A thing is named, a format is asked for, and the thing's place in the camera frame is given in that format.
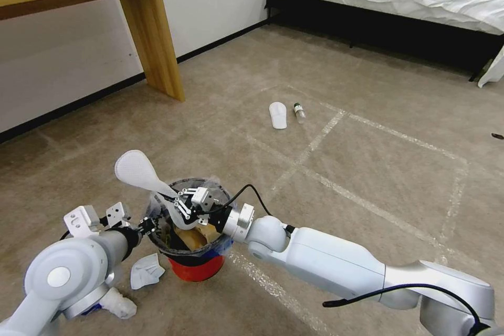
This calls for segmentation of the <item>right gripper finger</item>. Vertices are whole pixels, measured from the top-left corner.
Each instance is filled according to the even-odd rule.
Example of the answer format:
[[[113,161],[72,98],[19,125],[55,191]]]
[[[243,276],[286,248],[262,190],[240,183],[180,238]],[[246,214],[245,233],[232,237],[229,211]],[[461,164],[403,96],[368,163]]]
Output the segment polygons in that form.
[[[175,202],[178,200],[184,201],[200,201],[202,198],[202,188],[182,188],[181,190],[175,190],[170,187],[168,190],[168,201]]]
[[[199,217],[193,213],[193,211],[188,208],[185,203],[180,199],[174,200],[174,209],[178,212],[179,217],[182,219],[184,224],[196,224],[198,223]]]

